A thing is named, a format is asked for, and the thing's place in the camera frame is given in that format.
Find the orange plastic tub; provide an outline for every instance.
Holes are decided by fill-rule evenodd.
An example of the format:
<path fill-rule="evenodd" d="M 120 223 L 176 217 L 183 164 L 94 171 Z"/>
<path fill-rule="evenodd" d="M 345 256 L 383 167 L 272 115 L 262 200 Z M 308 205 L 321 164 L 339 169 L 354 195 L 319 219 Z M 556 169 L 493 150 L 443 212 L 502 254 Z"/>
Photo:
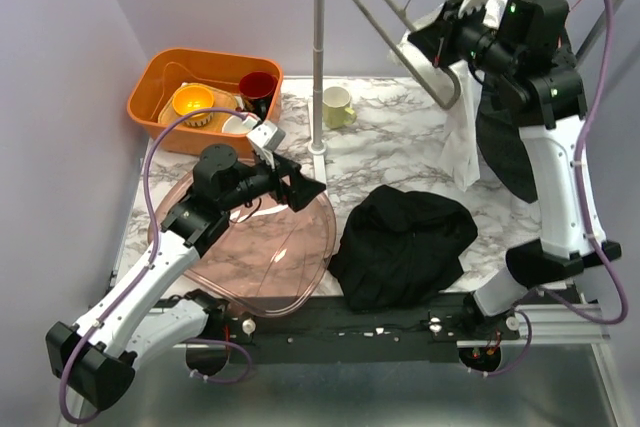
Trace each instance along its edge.
<path fill-rule="evenodd" d="M 200 82 L 237 94 L 240 79 L 257 71 L 268 72 L 278 79 L 267 113 L 267 120 L 277 122 L 282 105 L 282 69 L 277 63 L 257 57 L 204 50 L 170 49 L 151 59 L 129 97 L 127 112 L 155 139 L 165 128 L 158 123 L 158 115 L 183 82 Z M 199 155 L 209 145 L 221 143 L 231 145 L 240 158 L 251 157 L 251 146 L 244 134 L 206 132 L 185 125 L 176 127 L 162 142 L 162 148 L 171 152 Z"/>

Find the white cup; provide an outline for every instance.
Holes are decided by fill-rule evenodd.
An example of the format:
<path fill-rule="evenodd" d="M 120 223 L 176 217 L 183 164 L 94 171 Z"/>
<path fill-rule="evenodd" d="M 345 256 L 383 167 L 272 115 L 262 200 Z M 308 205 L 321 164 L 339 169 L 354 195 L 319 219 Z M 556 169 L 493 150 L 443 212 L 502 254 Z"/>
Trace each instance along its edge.
<path fill-rule="evenodd" d="M 225 123 L 222 125 L 222 133 L 223 134 L 246 134 L 251 129 L 242 123 L 242 119 L 232 115 L 229 117 Z"/>
<path fill-rule="evenodd" d="M 351 108 L 351 94 L 344 87 L 329 87 L 322 94 L 322 119 L 330 129 L 351 125 L 356 113 Z"/>

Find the white cloth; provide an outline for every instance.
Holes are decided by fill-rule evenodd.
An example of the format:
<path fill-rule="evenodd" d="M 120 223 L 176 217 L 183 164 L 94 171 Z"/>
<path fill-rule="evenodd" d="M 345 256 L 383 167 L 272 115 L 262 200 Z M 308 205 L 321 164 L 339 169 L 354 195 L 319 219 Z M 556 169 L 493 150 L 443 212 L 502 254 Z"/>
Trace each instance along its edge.
<path fill-rule="evenodd" d="M 506 4 L 507 0 L 489 0 L 484 24 L 498 28 Z M 415 21 L 416 28 L 420 29 L 433 22 L 441 9 L 442 5 Z M 405 32 L 398 48 L 441 99 L 450 99 L 453 95 L 451 79 L 431 65 L 431 62 L 407 40 L 408 35 L 409 32 Z M 389 59 L 397 65 L 402 65 L 393 52 L 389 52 Z M 460 80 L 462 93 L 458 101 L 447 111 L 447 120 L 444 125 L 445 143 L 438 165 L 453 178 L 456 186 L 464 192 L 480 178 L 475 119 L 480 105 L 482 86 L 471 76 L 466 62 L 461 61 L 453 64 L 451 70 Z M 479 72 L 478 77 L 482 79 L 483 74 Z"/>

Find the red mug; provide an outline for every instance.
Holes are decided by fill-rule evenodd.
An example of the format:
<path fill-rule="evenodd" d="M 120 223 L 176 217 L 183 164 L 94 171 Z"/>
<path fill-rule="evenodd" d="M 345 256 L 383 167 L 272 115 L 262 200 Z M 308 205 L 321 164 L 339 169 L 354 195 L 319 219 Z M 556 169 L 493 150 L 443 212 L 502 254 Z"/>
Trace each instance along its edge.
<path fill-rule="evenodd" d="M 277 86 L 278 79 L 268 72 L 245 75 L 238 84 L 245 109 L 265 120 Z"/>

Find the yellow bowl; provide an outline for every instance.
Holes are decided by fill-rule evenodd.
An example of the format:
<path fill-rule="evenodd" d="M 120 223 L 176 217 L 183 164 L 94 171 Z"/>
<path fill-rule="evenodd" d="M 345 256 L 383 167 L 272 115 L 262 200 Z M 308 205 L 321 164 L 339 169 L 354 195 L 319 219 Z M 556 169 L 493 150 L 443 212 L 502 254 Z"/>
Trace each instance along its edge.
<path fill-rule="evenodd" d="M 173 94 L 171 106 L 178 115 L 186 115 L 194 110 L 210 109 L 215 102 L 213 92 L 204 85 L 187 84 Z M 204 125 L 211 114 L 198 114 L 185 121 L 189 125 Z"/>

